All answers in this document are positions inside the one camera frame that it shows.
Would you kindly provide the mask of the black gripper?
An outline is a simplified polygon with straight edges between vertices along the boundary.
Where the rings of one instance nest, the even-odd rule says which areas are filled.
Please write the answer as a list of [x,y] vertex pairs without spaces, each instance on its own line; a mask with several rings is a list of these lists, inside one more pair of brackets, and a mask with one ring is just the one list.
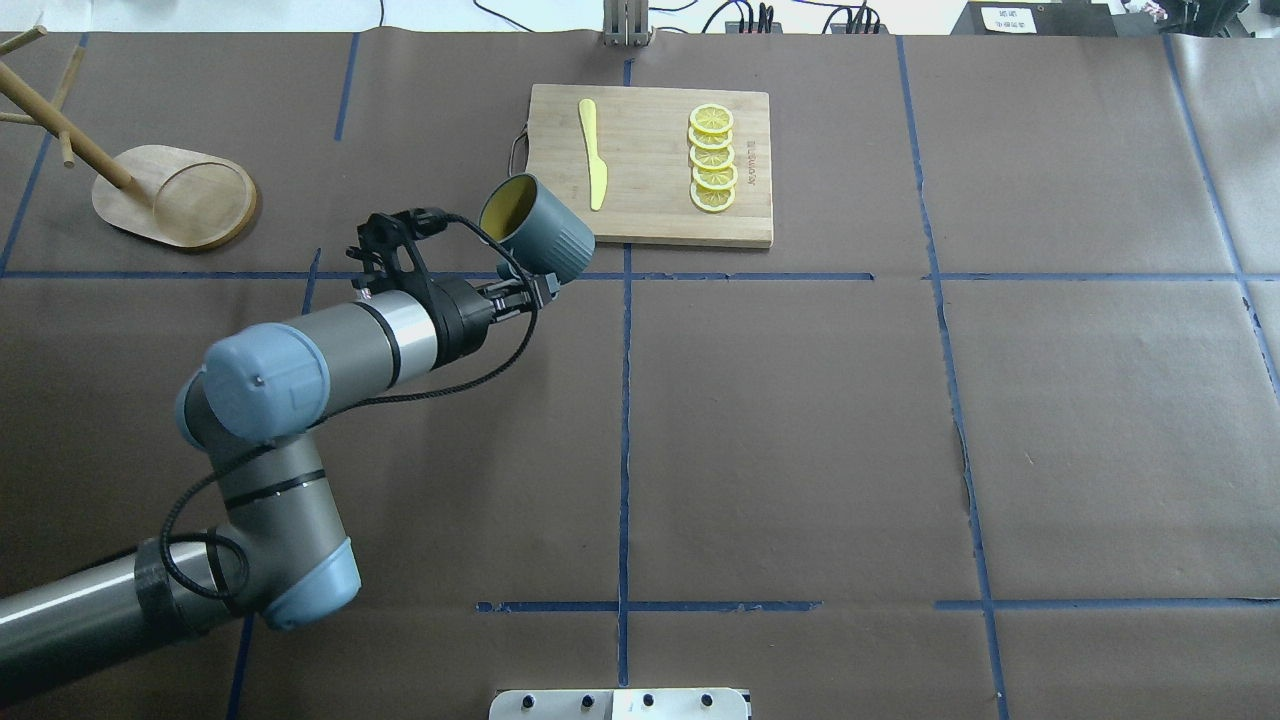
[[435,363],[453,363],[476,352],[492,325],[522,315],[538,315],[543,304],[561,291],[556,273],[513,275],[484,286],[481,291],[461,278],[428,283],[428,314],[436,332]]

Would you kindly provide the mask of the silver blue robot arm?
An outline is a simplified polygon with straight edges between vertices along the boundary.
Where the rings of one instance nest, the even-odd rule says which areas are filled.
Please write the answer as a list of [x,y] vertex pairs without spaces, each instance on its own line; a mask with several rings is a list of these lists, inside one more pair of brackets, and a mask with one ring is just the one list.
[[398,400],[396,387],[475,352],[490,325],[536,318],[554,273],[493,283],[371,274],[355,300],[214,343],[175,398],[211,473],[132,551],[3,601],[3,705],[196,641],[257,614],[315,623],[361,587],[314,428]]

